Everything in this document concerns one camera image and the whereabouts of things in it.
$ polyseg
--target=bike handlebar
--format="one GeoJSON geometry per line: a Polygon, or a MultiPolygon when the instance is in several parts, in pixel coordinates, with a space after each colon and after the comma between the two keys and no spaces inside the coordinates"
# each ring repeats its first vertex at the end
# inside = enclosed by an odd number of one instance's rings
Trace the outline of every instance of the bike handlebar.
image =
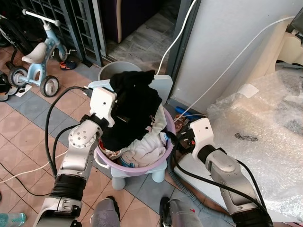
{"type": "Polygon", "coordinates": [[[50,23],[55,24],[57,27],[59,27],[60,24],[61,24],[59,20],[52,20],[52,19],[43,17],[43,16],[41,16],[41,15],[38,15],[38,14],[36,14],[36,13],[32,13],[32,12],[30,12],[30,11],[27,11],[26,9],[23,9],[23,10],[22,10],[22,13],[23,13],[24,15],[30,15],[30,16],[39,18],[39,19],[41,19],[41,20],[48,21],[48,22],[50,22],[50,23]]]}

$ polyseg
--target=black cable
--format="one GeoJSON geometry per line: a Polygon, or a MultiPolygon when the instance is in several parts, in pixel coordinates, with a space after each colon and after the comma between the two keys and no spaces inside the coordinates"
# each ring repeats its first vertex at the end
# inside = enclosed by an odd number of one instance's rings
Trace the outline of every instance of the black cable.
{"type": "Polygon", "coordinates": [[[262,197],[262,194],[261,194],[261,191],[260,191],[260,189],[259,189],[259,187],[258,187],[258,184],[257,184],[257,181],[256,181],[254,175],[252,174],[252,172],[250,171],[250,169],[249,169],[243,162],[241,162],[241,161],[239,161],[239,160],[237,160],[237,161],[240,163],[240,165],[242,165],[242,166],[246,169],[246,171],[247,171],[248,174],[250,175],[250,177],[251,177],[251,179],[252,179],[252,182],[253,182],[254,185],[255,185],[256,191],[257,191],[258,196],[259,196],[259,198],[260,198],[260,201],[261,201],[263,207],[266,208],[265,203],[264,203],[264,200],[263,200],[263,197],[262,197]]]}
{"type": "Polygon", "coordinates": [[[198,175],[195,175],[195,174],[192,174],[192,173],[186,171],[186,170],[183,169],[183,168],[179,165],[179,163],[177,162],[177,160],[176,160],[176,154],[174,154],[173,157],[174,157],[174,161],[175,161],[175,163],[176,163],[177,168],[178,168],[179,170],[181,170],[181,172],[183,172],[183,173],[185,173],[186,175],[189,175],[189,176],[191,176],[191,177],[193,177],[193,178],[195,178],[195,179],[198,179],[198,180],[200,180],[200,181],[204,181],[204,182],[206,182],[206,183],[215,185],[215,186],[217,186],[217,187],[226,189],[226,190],[231,191],[231,192],[233,192],[233,193],[236,193],[236,194],[238,194],[238,195],[240,195],[240,196],[243,196],[244,198],[248,199],[249,201],[255,203],[255,204],[256,204],[264,213],[267,214],[266,209],[265,209],[257,200],[255,200],[254,198],[252,198],[252,197],[248,196],[247,194],[244,194],[244,193],[242,193],[242,192],[240,192],[240,191],[238,191],[238,190],[236,190],[236,189],[233,189],[233,188],[231,188],[231,187],[228,187],[228,186],[226,186],[226,185],[217,183],[217,182],[215,182],[215,181],[208,180],[208,179],[206,179],[206,178],[204,178],[204,177],[200,177],[200,176],[198,176],[198,175]]]}
{"type": "Polygon", "coordinates": [[[57,98],[56,100],[52,103],[51,107],[49,108],[48,110],[48,113],[47,113],[47,117],[46,117],[46,122],[45,122],[45,151],[46,151],[46,156],[47,156],[47,160],[48,160],[48,163],[51,167],[51,170],[52,170],[52,173],[53,173],[53,176],[54,178],[56,179],[56,176],[57,176],[57,169],[54,167],[53,165],[53,162],[52,162],[52,158],[51,158],[51,154],[49,152],[49,148],[48,148],[48,124],[49,124],[49,119],[51,117],[51,112],[53,110],[53,107],[56,105],[56,103],[59,101],[59,99],[65,95],[68,91],[72,90],[72,89],[79,89],[79,90],[82,90],[84,91],[85,88],[83,87],[69,87],[67,88],[65,91],[63,91],[57,98]]]}
{"type": "MultiPolygon", "coordinates": [[[[12,176],[14,176],[7,168],[5,168],[5,166],[0,162],[0,164],[1,164],[1,166],[9,173],[9,174],[11,174],[12,176]]],[[[29,189],[27,189],[25,186],[24,186],[24,184],[20,181],[20,179],[18,178],[18,177],[15,177],[19,182],[20,182],[20,184],[25,188],[25,190],[27,190],[27,192],[29,193],[29,194],[31,194],[31,195],[33,195],[33,196],[46,196],[46,195],[50,195],[50,193],[48,193],[48,194],[45,194],[45,195],[37,195],[37,194],[34,194],[34,193],[32,193],[29,189]]]]}
{"type": "Polygon", "coordinates": [[[57,143],[58,143],[58,140],[60,138],[60,136],[65,133],[67,130],[69,129],[73,129],[74,127],[76,127],[78,124],[76,125],[73,125],[73,126],[70,126],[70,127],[67,127],[66,129],[63,129],[61,132],[59,132],[59,134],[56,136],[55,138],[55,142],[53,143],[53,157],[52,157],[52,162],[53,162],[53,166],[54,168],[57,170],[57,166],[56,166],[56,148],[57,148],[57,143]]]}

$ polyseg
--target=white wall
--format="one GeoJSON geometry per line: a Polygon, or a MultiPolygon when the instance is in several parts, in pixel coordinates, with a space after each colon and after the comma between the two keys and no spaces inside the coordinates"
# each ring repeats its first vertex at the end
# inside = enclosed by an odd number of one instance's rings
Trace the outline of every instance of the white wall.
{"type": "MultiPolygon", "coordinates": [[[[281,18],[295,16],[302,6],[302,0],[202,0],[171,98],[191,105],[260,30],[281,18]]],[[[272,29],[243,53],[193,109],[205,112],[220,97],[272,29]]]]}

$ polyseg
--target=metal gate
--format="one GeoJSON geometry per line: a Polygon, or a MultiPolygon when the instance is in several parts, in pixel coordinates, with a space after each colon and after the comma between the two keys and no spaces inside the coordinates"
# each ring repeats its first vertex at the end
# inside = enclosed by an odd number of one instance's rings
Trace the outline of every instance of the metal gate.
{"type": "Polygon", "coordinates": [[[11,4],[20,11],[28,9],[60,20],[61,26],[52,27],[63,43],[74,47],[81,60],[102,66],[101,54],[106,56],[106,46],[98,0],[12,0],[11,4]]]}

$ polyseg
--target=bubble wrap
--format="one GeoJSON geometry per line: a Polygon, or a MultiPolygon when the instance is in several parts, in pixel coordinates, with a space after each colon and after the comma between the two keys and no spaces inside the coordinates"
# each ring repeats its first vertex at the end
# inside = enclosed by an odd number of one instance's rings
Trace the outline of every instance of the bubble wrap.
{"type": "Polygon", "coordinates": [[[207,109],[215,143],[251,169],[267,208],[300,221],[302,76],[302,69],[281,69],[251,82],[259,90],[251,98],[235,93],[207,109]]]}

